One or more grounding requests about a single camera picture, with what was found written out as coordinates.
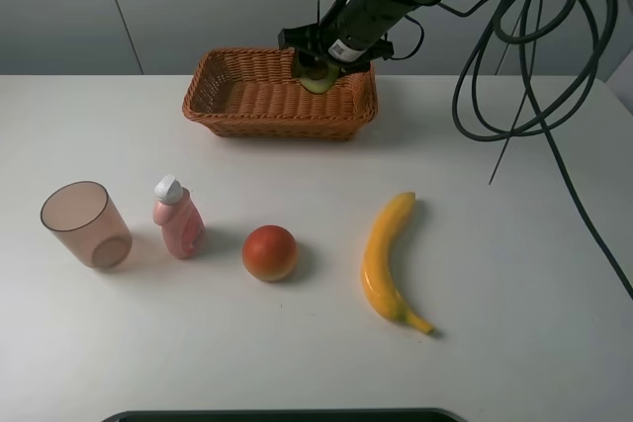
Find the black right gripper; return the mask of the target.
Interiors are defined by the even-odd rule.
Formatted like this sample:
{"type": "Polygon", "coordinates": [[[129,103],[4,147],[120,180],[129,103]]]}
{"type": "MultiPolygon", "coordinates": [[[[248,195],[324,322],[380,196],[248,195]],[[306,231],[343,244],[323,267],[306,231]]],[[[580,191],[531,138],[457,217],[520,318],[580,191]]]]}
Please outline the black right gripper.
{"type": "Polygon", "coordinates": [[[338,76],[365,73],[376,59],[394,55],[384,34],[394,25],[394,0],[335,0],[319,22],[283,29],[281,49],[294,50],[294,73],[309,74],[317,58],[338,66],[338,76]]]}

